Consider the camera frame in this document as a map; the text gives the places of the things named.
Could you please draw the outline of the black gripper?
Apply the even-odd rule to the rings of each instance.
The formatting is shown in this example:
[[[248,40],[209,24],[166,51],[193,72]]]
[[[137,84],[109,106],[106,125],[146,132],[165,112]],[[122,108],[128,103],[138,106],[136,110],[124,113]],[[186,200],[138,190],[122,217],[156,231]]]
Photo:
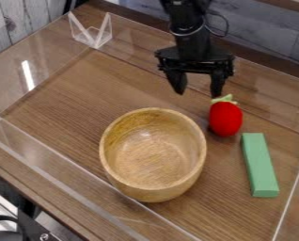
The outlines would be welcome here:
[[[177,94],[184,94],[184,72],[212,73],[209,92],[210,97],[217,98],[222,94],[225,78],[233,75],[233,55],[213,44],[205,28],[185,35],[173,34],[173,37],[176,45],[158,49],[154,53],[158,70],[165,72],[172,89]]]

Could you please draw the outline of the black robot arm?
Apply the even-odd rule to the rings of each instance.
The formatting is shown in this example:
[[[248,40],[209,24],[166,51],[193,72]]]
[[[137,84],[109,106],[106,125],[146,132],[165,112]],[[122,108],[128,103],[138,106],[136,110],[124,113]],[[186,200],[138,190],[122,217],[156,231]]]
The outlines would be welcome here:
[[[225,79],[233,75],[234,56],[209,38],[212,30],[205,15],[217,15],[208,9],[210,0],[160,0],[160,4],[169,15],[168,29],[176,45],[154,52],[158,70],[180,95],[186,87],[185,74],[206,74],[210,97],[217,98],[222,94]]]

